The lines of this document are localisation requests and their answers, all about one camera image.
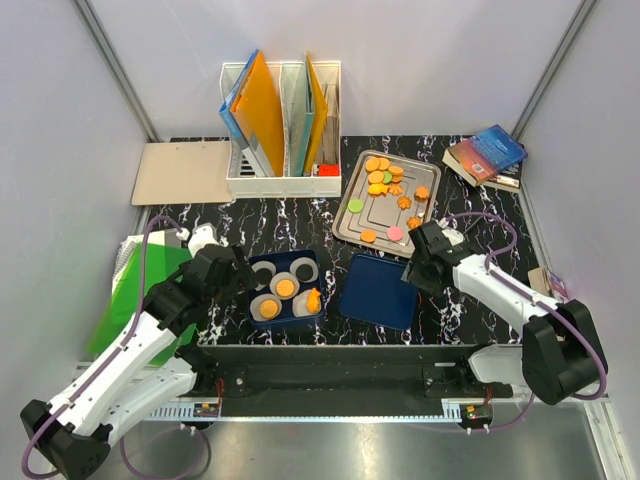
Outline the black round cookie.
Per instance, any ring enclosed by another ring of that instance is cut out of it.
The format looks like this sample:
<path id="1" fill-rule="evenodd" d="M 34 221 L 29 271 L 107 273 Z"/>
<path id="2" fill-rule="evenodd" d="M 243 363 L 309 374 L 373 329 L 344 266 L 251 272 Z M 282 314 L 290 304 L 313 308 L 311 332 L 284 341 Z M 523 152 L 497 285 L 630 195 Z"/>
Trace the black round cookie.
<path id="1" fill-rule="evenodd" d="M 296 269 L 296 275 L 303 282 L 311 281 L 314 276 L 314 270 L 310 265 L 303 264 Z"/>
<path id="2" fill-rule="evenodd" d="M 270 272 L 267 272 L 267 273 L 257 272 L 256 273 L 256 278 L 257 278 L 259 284 L 267 285 L 271 281 L 272 274 Z"/>

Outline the orange round cookie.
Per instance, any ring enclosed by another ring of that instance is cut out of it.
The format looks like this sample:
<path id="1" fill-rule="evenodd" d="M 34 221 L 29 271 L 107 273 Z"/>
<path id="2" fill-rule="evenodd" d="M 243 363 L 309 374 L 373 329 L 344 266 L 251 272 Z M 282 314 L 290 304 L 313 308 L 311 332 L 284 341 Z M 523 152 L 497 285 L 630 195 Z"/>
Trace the orange round cookie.
<path id="1" fill-rule="evenodd" d="M 259 305 L 259 314 L 265 320 L 271 320 L 279 315 L 280 309 L 281 306 L 276 300 L 267 299 Z"/>
<path id="2" fill-rule="evenodd" d="M 290 279 L 279 280 L 276 284 L 276 294 L 280 297 L 291 297 L 295 294 L 295 283 Z"/>

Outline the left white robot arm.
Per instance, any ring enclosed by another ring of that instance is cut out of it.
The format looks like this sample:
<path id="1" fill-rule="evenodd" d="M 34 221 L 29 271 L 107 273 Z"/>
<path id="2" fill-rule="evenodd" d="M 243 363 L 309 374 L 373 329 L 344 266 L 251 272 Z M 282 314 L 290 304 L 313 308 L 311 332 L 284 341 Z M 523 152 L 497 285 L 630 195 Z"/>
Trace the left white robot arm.
<path id="1" fill-rule="evenodd" d="M 38 451 L 55 474 L 87 479 L 134 426 L 169 400 L 185 394 L 222 393 L 217 362 L 194 343 L 177 348 L 158 370 L 141 381 L 136 375 L 192 326 L 202 326 L 212 304 L 256 287 L 257 280 L 239 245 L 223 246 L 213 227 L 184 229 L 190 260 L 150 289 L 123 331 L 68 387 L 49 401 L 32 400 L 20 419 L 29 442 L 21 469 L 38 473 L 29 457 Z"/>

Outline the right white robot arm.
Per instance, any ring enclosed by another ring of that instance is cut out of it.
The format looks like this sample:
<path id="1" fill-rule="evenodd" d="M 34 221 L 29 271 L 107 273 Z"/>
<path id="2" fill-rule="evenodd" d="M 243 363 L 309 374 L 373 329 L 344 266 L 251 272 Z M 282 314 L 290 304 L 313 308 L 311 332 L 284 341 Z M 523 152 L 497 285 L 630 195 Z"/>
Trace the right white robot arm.
<path id="1" fill-rule="evenodd" d="M 469 295 L 516 331 L 519 345 L 493 344 L 471 354 L 454 371 L 454 384 L 476 396 L 491 383 L 518 385 L 548 405 L 568 398 L 602 397 L 606 357 L 588 307 L 543 295 L 502 270 L 497 251 L 482 252 L 448 219 L 409 232 L 414 251 L 403 273 L 407 283 L 435 296 L 448 288 Z"/>

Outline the white paper cup centre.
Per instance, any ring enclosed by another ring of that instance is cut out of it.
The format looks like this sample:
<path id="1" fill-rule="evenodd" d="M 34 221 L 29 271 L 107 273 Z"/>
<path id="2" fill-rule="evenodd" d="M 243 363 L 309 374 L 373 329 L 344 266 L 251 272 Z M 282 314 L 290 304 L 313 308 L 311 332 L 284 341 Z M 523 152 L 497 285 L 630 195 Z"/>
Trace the white paper cup centre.
<path id="1" fill-rule="evenodd" d="M 299 293 L 300 283 L 293 274 L 280 272 L 271 279 L 269 288 L 280 300 L 290 300 Z"/>

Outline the white paper cup bottom-left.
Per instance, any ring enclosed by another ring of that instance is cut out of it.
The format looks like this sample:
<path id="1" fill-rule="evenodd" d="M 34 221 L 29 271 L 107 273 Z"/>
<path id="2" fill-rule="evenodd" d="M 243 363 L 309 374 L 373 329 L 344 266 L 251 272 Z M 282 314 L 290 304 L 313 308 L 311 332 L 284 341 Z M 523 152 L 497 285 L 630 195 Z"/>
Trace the white paper cup bottom-left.
<path id="1" fill-rule="evenodd" d="M 282 310 L 281 300 L 273 294 L 262 294 L 254 298 L 249 311 L 256 322 L 265 322 L 275 319 Z"/>

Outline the blue cookie tin box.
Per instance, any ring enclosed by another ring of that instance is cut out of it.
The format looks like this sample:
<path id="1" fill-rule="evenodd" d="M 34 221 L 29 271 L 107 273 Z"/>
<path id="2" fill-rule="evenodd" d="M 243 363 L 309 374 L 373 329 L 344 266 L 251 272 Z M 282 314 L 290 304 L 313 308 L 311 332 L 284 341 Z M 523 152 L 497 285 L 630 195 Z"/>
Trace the blue cookie tin box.
<path id="1" fill-rule="evenodd" d="M 248 293 L 247 317 L 254 328 L 302 328 L 324 322 L 324 285 L 313 250 L 254 256 L 249 264 L 258 282 Z"/>

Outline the blue tin lid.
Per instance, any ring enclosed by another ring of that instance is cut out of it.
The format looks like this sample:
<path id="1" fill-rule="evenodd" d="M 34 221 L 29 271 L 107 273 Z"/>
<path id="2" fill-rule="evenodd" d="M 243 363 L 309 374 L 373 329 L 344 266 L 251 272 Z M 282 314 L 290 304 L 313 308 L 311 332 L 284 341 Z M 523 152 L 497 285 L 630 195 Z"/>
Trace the blue tin lid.
<path id="1" fill-rule="evenodd" d="M 339 300 L 339 313 L 387 329 L 408 330 L 414 320 L 418 289 L 402 279 L 406 264 L 356 254 Z"/>

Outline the black marble mat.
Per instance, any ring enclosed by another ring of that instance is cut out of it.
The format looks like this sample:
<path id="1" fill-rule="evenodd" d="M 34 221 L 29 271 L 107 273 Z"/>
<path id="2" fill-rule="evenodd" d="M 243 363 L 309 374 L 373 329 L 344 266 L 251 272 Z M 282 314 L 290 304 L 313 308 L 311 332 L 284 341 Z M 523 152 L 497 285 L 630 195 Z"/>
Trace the black marble mat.
<path id="1" fill-rule="evenodd" d="M 341 143 L 343 187 L 349 182 L 359 155 L 376 150 L 432 163 L 441 170 L 433 215 L 441 218 L 465 211 L 485 211 L 500 216 L 518 232 L 517 247 L 497 259 L 500 267 L 528 283 L 528 272 L 539 266 L 517 194 L 480 187 L 472 190 L 441 162 L 447 147 L 466 136 L 346 136 Z M 319 326 L 258 331 L 245 318 L 246 299 L 213 306 L 199 344 L 216 345 L 430 345 L 513 344 L 519 336 L 508 324 L 473 298 L 448 289 L 443 296 L 419 294 L 411 328 L 389 330 L 344 317 L 338 306 L 351 259 L 355 254 L 392 258 L 334 237 L 332 225 L 339 198 L 240 199 L 226 204 L 174 204 L 150 207 L 149 217 L 166 215 L 192 229 L 211 223 L 221 243 L 242 244 L 250 255 L 312 249 L 319 255 L 324 275 L 326 318 Z M 458 222 L 483 251 L 508 245 L 509 231 L 495 221 L 467 218 Z"/>

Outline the metal baking tray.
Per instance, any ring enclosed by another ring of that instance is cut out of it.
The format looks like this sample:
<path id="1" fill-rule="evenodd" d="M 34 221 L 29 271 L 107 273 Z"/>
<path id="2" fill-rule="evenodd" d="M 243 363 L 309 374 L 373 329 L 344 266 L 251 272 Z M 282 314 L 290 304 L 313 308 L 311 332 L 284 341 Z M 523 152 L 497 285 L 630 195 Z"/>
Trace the metal baking tray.
<path id="1" fill-rule="evenodd" d="M 391 255 L 410 257 L 414 247 L 409 238 L 409 224 L 424 223 L 431 218 L 440 179 L 441 171 L 433 164 L 374 150 L 363 151 L 335 216 L 334 236 Z M 429 188 L 426 202 L 414 199 L 418 186 Z M 351 213 L 347 208 L 354 198 L 364 203 L 360 213 Z M 391 226 L 404 230 L 400 242 L 388 239 L 386 231 Z"/>

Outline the white file organizer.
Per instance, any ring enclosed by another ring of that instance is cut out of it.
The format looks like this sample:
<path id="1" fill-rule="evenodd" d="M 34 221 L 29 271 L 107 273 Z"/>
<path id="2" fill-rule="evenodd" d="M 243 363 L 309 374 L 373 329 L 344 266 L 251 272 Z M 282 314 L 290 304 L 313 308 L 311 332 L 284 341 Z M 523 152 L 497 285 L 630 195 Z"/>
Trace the white file organizer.
<path id="1" fill-rule="evenodd" d="M 267 62 L 276 90 L 285 88 L 285 98 L 298 83 L 304 61 Z M 328 119 L 322 140 L 309 176 L 290 176 L 291 155 L 284 160 L 284 175 L 259 177 L 254 173 L 240 146 L 229 133 L 230 156 L 226 167 L 226 180 L 233 199 L 241 198 L 316 198 L 340 197 L 342 193 L 341 162 L 341 90 L 342 64 L 339 60 L 312 62 L 320 87 L 329 105 Z M 220 74 L 220 91 L 223 100 L 244 68 L 243 63 L 223 63 Z M 337 173 L 320 175 L 320 167 L 337 168 Z"/>

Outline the beige clipboard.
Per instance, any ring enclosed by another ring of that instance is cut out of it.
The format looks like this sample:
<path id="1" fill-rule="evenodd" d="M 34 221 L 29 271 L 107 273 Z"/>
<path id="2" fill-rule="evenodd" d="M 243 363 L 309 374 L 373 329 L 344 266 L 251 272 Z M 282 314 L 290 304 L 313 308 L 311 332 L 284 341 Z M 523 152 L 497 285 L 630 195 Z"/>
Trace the beige clipboard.
<path id="1" fill-rule="evenodd" d="M 228 141 L 149 143 L 132 194 L 134 206 L 228 203 Z"/>

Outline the lower paperback book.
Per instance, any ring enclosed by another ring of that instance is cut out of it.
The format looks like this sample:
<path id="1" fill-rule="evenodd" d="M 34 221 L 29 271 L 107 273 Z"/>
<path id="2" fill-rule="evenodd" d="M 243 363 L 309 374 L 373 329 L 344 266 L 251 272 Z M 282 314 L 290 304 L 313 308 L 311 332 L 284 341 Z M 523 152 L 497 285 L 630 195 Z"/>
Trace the lower paperback book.
<path id="1" fill-rule="evenodd" d="M 522 176 L 521 164 L 514 165 L 507 169 L 505 172 L 498 174 L 493 178 L 484 181 L 483 183 L 478 183 L 472 177 L 472 175 L 460 165 L 460 163 L 449 152 L 449 150 L 445 151 L 442 162 L 472 187 L 492 187 L 511 193 L 518 193 L 520 191 Z"/>

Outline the blue cover book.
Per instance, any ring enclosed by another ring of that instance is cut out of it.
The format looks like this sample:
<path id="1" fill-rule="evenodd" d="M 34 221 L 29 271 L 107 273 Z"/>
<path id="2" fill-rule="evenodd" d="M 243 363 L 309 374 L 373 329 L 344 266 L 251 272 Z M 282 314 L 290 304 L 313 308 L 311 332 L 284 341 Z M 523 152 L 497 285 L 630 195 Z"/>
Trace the blue cover book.
<path id="1" fill-rule="evenodd" d="M 493 178 L 528 158 L 524 146 L 514 140 L 501 126 L 477 133 L 446 150 L 478 182 Z"/>

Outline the orange folder right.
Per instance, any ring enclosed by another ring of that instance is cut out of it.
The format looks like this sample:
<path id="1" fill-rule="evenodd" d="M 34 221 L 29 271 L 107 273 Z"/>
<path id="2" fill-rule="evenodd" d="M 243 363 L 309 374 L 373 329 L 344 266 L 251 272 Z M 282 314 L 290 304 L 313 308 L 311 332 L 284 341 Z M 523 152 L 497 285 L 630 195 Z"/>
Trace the orange folder right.
<path id="1" fill-rule="evenodd" d="M 328 115 L 328 104 L 324 96 L 321 84 L 318 80 L 316 70 L 311 59 L 311 55 L 306 53 L 306 63 L 308 70 L 309 85 L 311 87 L 314 115 L 311 125 L 309 141 L 304 162 L 304 174 L 310 175 L 313 164 L 321 144 L 326 119 Z"/>

